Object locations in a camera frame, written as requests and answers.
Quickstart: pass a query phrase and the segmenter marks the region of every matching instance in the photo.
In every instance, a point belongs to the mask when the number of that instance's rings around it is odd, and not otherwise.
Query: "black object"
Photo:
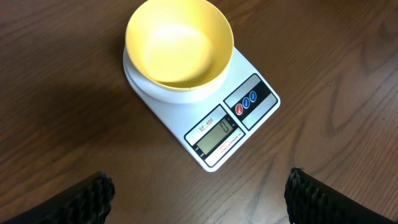
[[[397,224],[298,168],[290,170],[285,201],[291,224]]]
[[[2,224],[103,224],[114,195],[112,179],[97,172]]]

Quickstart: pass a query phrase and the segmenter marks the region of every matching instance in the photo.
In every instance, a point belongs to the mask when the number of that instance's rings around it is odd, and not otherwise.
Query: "wood grain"
[[[103,170],[107,223],[287,223],[293,166],[398,220],[398,1],[212,1],[282,98],[215,173],[124,77],[142,2],[0,1],[0,221]]]

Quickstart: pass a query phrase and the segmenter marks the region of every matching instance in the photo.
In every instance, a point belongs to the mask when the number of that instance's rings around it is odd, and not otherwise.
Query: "digital kitchen scale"
[[[134,91],[208,172],[220,168],[280,106],[276,92],[236,48],[224,82],[210,89],[162,88],[137,71],[126,49],[123,64]]]

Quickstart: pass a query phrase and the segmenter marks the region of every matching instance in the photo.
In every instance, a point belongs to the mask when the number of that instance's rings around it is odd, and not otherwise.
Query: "white kitchen scale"
[[[220,168],[280,106],[276,92],[236,48],[221,85],[185,92],[148,80],[126,49],[123,64],[134,91],[208,172]]]

